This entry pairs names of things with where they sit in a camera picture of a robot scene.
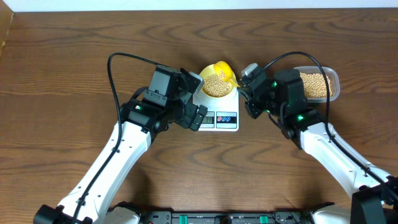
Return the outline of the yellow plastic measuring scoop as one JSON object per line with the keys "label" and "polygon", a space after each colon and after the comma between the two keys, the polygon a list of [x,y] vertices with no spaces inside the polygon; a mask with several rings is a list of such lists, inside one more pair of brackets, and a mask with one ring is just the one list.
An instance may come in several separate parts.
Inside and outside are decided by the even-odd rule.
{"label": "yellow plastic measuring scoop", "polygon": [[233,71],[231,67],[226,62],[216,62],[213,65],[213,68],[223,82],[228,82],[235,88],[239,87],[239,85],[233,80]]}

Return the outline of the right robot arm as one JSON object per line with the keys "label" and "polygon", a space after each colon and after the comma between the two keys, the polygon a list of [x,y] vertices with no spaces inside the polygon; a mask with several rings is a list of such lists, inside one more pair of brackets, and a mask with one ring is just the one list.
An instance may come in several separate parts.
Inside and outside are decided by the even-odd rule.
{"label": "right robot arm", "polygon": [[285,138],[314,157],[350,196],[350,209],[325,203],[306,212],[306,222],[397,223],[397,177],[366,160],[308,106],[298,70],[281,70],[270,78],[254,63],[243,70],[240,82],[249,116],[277,117],[275,125]]}

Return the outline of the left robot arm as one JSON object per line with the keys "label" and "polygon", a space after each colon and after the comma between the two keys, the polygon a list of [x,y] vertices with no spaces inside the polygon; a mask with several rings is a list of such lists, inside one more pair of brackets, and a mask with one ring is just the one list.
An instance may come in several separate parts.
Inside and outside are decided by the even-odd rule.
{"label": "left robot arm", "polygon": [[118,122],[84,178],[55,208],[41,206],[34,223],[139,223],[139,212],[111,209],[110,203],[133,165],[171,123],[199,129],[207,108],[191,99],[203,84],[196,73],[158,65],[150,85],[118,109]]}

